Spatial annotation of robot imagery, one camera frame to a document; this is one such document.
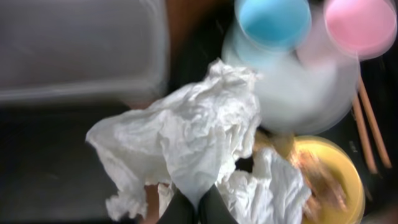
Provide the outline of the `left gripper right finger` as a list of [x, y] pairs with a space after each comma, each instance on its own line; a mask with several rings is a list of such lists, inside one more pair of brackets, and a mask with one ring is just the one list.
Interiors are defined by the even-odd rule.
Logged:
[[201, 224], [238, 224], [226, 207], [217, 187], [212, 185], [202, 196], [198, 216]]

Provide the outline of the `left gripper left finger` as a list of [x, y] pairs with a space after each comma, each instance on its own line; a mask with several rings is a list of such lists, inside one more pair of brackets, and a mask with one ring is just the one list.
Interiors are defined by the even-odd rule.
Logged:
[[177, 190], [157, 224], [195, 224], [195, 208], [181, 191]]

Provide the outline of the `white napkin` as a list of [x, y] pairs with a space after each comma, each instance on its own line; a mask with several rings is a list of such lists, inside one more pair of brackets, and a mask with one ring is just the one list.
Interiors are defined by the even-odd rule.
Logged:
[[215, 189], [234, 222], [300, 223], [311, 194], [300, 171], [271, 147], [253, 149], [258, 76], [217, 60], [203, 81], [97, 122], [86, 140], [118, 188], [109, 217], [146, 216], [144, 188], [158, 185], [161, 213], [178, 194], [198, 209]]

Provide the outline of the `food scraps pile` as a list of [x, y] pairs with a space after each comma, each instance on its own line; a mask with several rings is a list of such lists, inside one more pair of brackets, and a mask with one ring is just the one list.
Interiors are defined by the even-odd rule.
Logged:
[[312, 192], [303, 208], [308, 220], [318, 222], [324, 205], [342, 211], [347, 209], [346, 194], [340, 182], [314, 153], [297, 151], [290, 161], [301, 171], [306, 185]]

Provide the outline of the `yellow bowl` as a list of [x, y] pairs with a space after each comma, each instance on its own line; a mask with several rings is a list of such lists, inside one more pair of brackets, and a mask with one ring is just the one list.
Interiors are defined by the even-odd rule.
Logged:
[[321, 137], [295, 137], [289, 159], [312, 191], [303, 209], [304, 224], [361, 222], [364, 188], [352, 160], [339, 146]]

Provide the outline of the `blue plastic cup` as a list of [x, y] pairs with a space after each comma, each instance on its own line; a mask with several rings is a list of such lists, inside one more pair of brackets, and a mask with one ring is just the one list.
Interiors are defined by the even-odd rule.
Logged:
[[291, 53], [312, 24], [306, 0], [239, 0], [234, 12], [232, 45], [237, 57], [250, 65]]

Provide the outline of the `pink plastic cup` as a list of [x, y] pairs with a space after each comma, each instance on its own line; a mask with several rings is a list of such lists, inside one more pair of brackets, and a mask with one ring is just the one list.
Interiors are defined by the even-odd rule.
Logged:
[[332, 0], [312, 6], [312, 27], [296, 49], [308, 65], [348, 64], [378, 57], [397, 35], [395, 4], [386, 0]]

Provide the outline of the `gold snack wrapper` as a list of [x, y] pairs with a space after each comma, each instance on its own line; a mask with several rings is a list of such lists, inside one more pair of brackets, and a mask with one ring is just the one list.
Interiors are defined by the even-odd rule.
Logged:
[[258, 129], [254, 136], [252, 151], [257, 152], [264, 147], [271, 147], [281, 157], [288, 158], [294, 148], [294, 135], [266, 133]]

